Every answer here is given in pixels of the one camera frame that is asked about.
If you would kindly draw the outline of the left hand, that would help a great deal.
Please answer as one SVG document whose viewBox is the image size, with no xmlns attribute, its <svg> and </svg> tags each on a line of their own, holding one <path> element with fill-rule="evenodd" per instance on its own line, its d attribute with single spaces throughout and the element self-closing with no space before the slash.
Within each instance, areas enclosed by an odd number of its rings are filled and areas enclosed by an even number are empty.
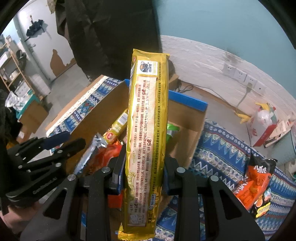
<svg viewBox="0 0 296 241">
<path fill-rule="evenodd" d="M 1 221 L 3 221 L 5 227 L 16 235 L 25 229 L 41 206 L 42 205 L 38 201 L 27 208 L 9 206 L 7 214 L 4 215 L 1 211 Z"/>
</svg>

